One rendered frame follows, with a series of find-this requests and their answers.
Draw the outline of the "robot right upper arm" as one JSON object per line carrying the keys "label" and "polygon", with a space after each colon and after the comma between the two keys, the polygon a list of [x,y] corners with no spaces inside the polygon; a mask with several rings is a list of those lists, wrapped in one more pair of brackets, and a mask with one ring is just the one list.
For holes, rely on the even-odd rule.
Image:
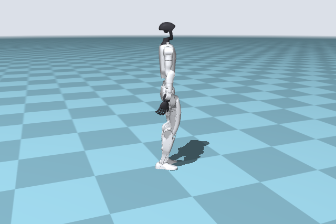
{"label": "robot right upper arm", "polygon": [[173,65],[173,48],[171,47],[164,47],[163,49],[163,55],[164,55],[164,61],[165,61],[165,75],[167,77],[167,74],[171,70],[171,67]]}

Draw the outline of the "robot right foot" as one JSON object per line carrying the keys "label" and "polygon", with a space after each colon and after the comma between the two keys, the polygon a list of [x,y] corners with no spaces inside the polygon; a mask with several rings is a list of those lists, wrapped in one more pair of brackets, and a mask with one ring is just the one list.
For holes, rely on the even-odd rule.
{"label": "robot right foot", "polygon": [[162,163],[160,164],[160,162],[157,162],[155,165],[156,169],[166,169],[166,170],[176,170],[177,166],[169,164],[168,162],[165,162],[165,164],[163,165]]}

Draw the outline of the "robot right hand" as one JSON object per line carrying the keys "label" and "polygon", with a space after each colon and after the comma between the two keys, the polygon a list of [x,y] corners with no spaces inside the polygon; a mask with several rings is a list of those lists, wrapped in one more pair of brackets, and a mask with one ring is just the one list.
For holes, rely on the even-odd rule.
{"label": "robot right hand", "polygon": [[156,113],[158,112],[157,114],[159,114],[159,115],[164,115],[166,112],[169,111],[169,103],[168,102],[170,100],[166,100],[165,98],[166,98],[166,94],[163,97],[164,101],[161,103],[159,109],[156,111]]}

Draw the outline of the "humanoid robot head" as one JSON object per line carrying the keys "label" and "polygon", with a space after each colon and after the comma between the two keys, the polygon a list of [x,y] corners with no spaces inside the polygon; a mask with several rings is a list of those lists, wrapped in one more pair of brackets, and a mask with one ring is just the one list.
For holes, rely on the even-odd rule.
{"label": "humanoid robot head", "polygon": [[170,36],[167,38],[164,38],[161,45],[166,45],[167,42],[170,42],[170,40],[173,40],[173,34],[172,30],[175,28],[175,25],[170,22],[164,22],[159,26],[159,30],[163,30],[165,33],[170,33]]}

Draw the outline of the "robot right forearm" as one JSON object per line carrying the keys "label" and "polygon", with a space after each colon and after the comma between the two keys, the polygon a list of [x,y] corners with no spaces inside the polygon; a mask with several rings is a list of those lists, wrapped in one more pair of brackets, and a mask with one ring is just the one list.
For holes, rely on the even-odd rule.
{"label": "robot right forearm", "polygon": [[165,94],[166,94],[166,100],[170,100],[171,94],[173,93],[173,79],[174,79],[175,73],[173,71],[169,71],[165,80],[166,83],[166,89],[165,89]]}

